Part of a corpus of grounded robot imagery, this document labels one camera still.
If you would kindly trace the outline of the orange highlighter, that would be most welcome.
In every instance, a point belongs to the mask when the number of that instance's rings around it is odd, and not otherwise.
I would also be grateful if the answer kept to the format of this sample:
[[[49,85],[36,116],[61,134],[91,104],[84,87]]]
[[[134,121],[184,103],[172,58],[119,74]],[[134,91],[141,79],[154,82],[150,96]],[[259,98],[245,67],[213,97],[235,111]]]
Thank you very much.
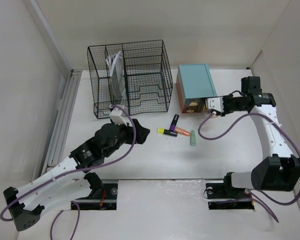
[[[182,128],[179,128],[179,127],[176,127],[176,128],[174,129],[174,131],[175,131],[176,133],[180,134],[180,135],[183,135],[183,136],[187,136],[187,137],[190,137],[190,136],[191,136],[191,133],[190,133],[190,132],[188,132],[187,130],[184,130],[184,129],[182,129]]]

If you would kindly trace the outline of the green highlighter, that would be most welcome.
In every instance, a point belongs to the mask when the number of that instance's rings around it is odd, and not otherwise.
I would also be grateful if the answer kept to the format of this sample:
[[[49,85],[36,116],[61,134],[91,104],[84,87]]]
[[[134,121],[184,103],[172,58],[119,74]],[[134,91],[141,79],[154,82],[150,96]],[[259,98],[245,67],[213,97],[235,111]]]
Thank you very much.
[[[196,146],[196,133],[194,130],[190,132],[190,145],[192,147]]]

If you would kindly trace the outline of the grey booklet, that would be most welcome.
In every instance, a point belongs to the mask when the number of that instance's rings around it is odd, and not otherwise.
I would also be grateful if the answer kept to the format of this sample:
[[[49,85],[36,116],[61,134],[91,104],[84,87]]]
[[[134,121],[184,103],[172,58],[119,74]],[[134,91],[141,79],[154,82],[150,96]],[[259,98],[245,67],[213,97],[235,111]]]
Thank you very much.
[[[119,105],[126,95],[123,52],[118,51],[115,54],[108,55],[105,62],[112,84],[113,104]]]

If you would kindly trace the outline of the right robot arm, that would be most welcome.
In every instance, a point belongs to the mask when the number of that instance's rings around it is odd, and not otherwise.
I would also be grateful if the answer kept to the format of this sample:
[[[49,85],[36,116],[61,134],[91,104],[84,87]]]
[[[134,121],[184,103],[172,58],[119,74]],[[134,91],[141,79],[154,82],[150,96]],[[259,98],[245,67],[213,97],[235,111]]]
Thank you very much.
[[[264,93],[258,76],[241,79],[242,96],[224,96],[223,115],[238,111],[251,117],[260,140],[262,161],[248,172],[229,172],[222,193],[233,197],[240,189],[290,192],[300,177],[300,158],[293,154],[280,133],[276,101]]]

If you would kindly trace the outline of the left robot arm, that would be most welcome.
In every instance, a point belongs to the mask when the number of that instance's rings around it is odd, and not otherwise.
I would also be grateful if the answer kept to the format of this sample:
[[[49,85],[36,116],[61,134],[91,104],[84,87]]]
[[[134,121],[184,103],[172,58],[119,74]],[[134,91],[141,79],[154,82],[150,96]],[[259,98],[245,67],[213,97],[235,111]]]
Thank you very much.
[[[132,122],[104,124],[50,171],[22,187],[5,189],[3,195],[16,230],[29,229],[44,214],[66,202],[99,197],[104,184],[92,168],[101,166],[123,144],[142,145],[151,132],[137,119]]]

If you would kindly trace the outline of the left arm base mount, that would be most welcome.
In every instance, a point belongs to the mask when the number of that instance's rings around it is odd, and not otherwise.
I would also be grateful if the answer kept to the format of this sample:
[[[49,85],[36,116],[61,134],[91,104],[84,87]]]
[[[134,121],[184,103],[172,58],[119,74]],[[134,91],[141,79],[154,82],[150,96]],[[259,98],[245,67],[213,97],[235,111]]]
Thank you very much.
[[[84,179],[89,183],[89,194],[74,200],[80,210],[112,211],[117,209],[119,185],[117,180],[103,182],[95,172],[87,173]]]

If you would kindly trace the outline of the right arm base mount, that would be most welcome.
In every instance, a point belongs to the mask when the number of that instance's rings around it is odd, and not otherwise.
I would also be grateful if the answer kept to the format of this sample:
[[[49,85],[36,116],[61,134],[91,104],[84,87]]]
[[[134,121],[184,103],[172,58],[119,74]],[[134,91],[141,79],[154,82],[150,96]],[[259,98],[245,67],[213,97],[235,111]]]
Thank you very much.
[[[254,210],[251,195],[244,188],[228,187],[224,182],[205,184],[204,197],[208,200],[209,210]]]

